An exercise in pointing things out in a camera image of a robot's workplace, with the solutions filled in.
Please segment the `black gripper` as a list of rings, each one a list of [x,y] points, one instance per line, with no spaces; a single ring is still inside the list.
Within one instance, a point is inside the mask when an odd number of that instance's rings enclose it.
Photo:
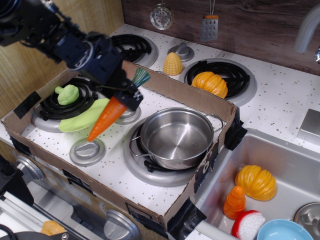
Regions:
[[[123,57],[114,47],[112,39],[102,33],[89,32],[81,41],[85,47],[75,63],[67,67],[79,72],[97,85],[115,91],[115,98],[132,112],[136,111],[143,100],[143,95],[127,79],[122,69]]]

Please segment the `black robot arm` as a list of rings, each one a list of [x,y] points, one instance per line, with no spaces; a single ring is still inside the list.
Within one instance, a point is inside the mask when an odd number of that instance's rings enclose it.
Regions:
[[[131,111],[143,99],[122,69],[123,57],[112,39],[81,31],[51,0],[0,2],[0,44],[6,47],[16,42],[39,50],[57,64],[64,62],[70,71],[110,90]]]

